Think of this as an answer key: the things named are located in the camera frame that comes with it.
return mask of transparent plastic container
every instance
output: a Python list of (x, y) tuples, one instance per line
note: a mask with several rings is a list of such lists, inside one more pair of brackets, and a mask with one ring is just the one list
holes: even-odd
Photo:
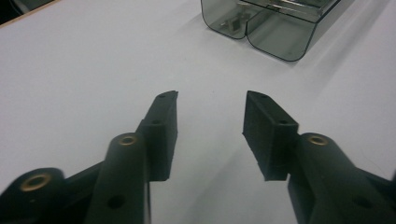
[(323, 18), (341, 0), (201, 0), (208, 27), (288, 62), (304, 57)]

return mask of gray translucent tray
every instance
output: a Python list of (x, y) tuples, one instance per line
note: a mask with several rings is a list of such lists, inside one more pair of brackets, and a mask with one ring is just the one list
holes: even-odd
[(304, 57), (323, 18), (341, 0), (201, 0), (204, 21), (285, 61)]

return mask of screw hole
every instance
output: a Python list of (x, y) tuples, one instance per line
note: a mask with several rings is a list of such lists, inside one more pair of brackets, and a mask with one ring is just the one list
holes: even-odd
[(46, 186), (51, 180), (51, 176), (47, 173), (39, 174), (39, 175), (32, 175), (27, 178), (21, 184), (22, 191), (33, 191), (36, 189), (41, 189)]
[(123, 145), (123, 146), (129, 146), (129, 145), (134, 144), (136, 142), (136, 140), (137, 139), (134, 136), (125, 136), (125, 137), (121, 138), (121, 140), (119, 141), (119, 144)]
[(373, 207), (373, 204), (368, 201), (366, 198), (361, 197), (361, 196), (356, 196), (352, 199), (352, 202), (355, 203), (356, 205), (366, 208), (366, 209), (370, 209)]
[(116, 195), (107, 201), (107, 206), (111, 209), (121, 208), (125, 204), (125, 197), (122, 195)]
[(320, 136), (310, 136), (308, 138), (308, 140), (312, 144), (319, 145), (319, 146), (326, 146), (327, 144), (329, 144), (329, 142), (325, 138), (320, 137)]

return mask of black plastic bracket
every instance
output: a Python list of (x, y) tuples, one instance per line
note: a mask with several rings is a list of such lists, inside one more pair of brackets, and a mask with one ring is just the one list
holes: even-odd
[(335, 142), (297, 134), (298, 124), (270, 97), (249, 91), (244, 136), (265, 180), (285, 180), (300, 224), (396, 223), (395, 178), (353, 165)]
[(150, 223), (149, 181), (169, 178), (177, 92), (156, 97), (136, 133), (115, 137), (106, 158), (64, 179), (55, 168), (18, 177), (0, 196), (0, 224)]

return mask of white tabletop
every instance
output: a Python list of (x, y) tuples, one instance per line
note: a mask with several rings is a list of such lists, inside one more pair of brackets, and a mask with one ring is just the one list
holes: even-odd
[(57, 167), (70, 176), (179, 92), (171, 178), (152, 223), (295, 223), (287, 182), (264, 182), (241, 134), (246, 92), (274, 98), (300, 133), (356, 166), (396, 169), (396, 1), (354, 1), (297, 63), (208, 29), (199, 0), (63, 0), (0, 29), (0, 190)]

